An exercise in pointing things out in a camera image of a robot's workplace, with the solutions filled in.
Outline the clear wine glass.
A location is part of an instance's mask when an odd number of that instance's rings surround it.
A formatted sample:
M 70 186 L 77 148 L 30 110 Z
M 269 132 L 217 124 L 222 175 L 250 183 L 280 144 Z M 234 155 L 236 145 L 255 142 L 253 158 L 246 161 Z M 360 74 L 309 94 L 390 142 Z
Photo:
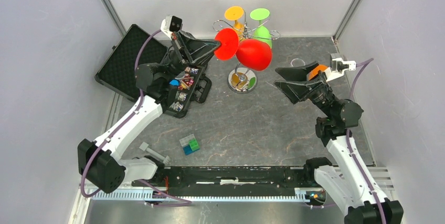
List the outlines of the clear wine glass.
M 303 66 L 305 66 L 305 61 L 300 58 L 294 58 L 291 60 L 290 65 L 292 67 L 303 67 Z

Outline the orange wine glass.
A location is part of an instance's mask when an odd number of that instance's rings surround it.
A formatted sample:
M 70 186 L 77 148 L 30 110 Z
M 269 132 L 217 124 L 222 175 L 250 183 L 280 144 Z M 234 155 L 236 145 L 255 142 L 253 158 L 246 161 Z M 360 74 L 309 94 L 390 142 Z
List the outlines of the orange wine glass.
M 325 65 L 318 65 L 316 66 L 313 70 L 311 70 L 308 75 L 307 75 L 307 80 L 313 80 L 314 78 L 317 77 L 317 75 L 319 74 L 319 72 L 324 72 L 326 69 L 328 68 L 328 66 Z

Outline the red wine glass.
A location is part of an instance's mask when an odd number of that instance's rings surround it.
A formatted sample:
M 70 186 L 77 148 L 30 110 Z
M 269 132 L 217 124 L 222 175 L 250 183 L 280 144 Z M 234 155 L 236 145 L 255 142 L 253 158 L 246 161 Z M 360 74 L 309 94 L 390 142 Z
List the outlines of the red wine glass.
M 247 68 L 263 71 L 272 61 L 272 50 L 268 44 L 256 39 L 239 40 L 237 33 L 231 28 L 224 28 L 214 38 L 220 46 L 214 51 L 219 60 L 236 57 Z

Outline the yellow wine glass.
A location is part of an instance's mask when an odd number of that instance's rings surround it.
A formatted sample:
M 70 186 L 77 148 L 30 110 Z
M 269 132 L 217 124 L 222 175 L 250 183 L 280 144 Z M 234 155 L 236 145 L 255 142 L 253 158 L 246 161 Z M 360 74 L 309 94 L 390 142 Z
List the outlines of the yellow wine glass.
M 224 13 L 225 19 L 234 22 L 233 30 L 237 33 L 239 40 L 242 39 L 243 35 L 244 25 L 240 22 L 240 19 L 244 16 L 244 13 L 243 8 L 240 6 L 229 7 Z

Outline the green wine glass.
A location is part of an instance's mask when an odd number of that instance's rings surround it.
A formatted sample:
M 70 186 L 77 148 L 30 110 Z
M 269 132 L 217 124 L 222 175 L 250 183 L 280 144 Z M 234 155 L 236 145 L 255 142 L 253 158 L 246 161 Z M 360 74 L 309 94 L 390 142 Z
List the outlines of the green wine glass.
M 253 31 L 253 39 L 264 42 L 272 48 L 272 36 L 269 29 L 264 25 L 269 16 L 270 11 L 266 8 L 257 8 L 250 13 L 250 18 L 259 22 L 259 26 Z

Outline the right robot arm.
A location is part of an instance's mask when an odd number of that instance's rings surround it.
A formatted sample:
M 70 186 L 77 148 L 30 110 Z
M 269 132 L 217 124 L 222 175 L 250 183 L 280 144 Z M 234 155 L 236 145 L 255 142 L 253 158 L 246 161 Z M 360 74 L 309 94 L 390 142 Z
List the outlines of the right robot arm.
M 402 205 L 391 200 L 373 179 L 352 136 L 363 109 L 351 98 L 339 99 L 329 82 L 347 71 L 362 73 L 368 62 L 356 63 L 341 58 L 329 66 L 318 62 L 301 66 L 276 68 L 281 79 L 274 85 L 293 104 L 310 100 L 324 116 L 316 119 L 315 132 L 337 168 L 327 158 L 308 159 L 303 180 L 309 186 L 320 185 L 342 211 L 345 223 L 401 223 Z

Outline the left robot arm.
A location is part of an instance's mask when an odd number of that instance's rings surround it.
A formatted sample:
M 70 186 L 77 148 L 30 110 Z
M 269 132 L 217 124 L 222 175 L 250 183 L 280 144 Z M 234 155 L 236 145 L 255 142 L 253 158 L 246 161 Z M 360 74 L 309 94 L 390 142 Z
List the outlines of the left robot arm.
M 215 51 L 216 40 L 196 39 L 190 33 L 171 33 L 171 48 L 160 62 L 137 63 L 135 85 L 140 96 L 135 105 L 115 125 L 95 140 L 82 140 L 78 147 L 80 189 L 84 197 L 86 182 L 107 194 L 122 183 L 143 179 L 160 185 L 165 172 L 150 158 L 123 159 L 135 138 L 162 114 L 186 116 L 192 102 L 205 102 L 211 81 L 205 70 Z

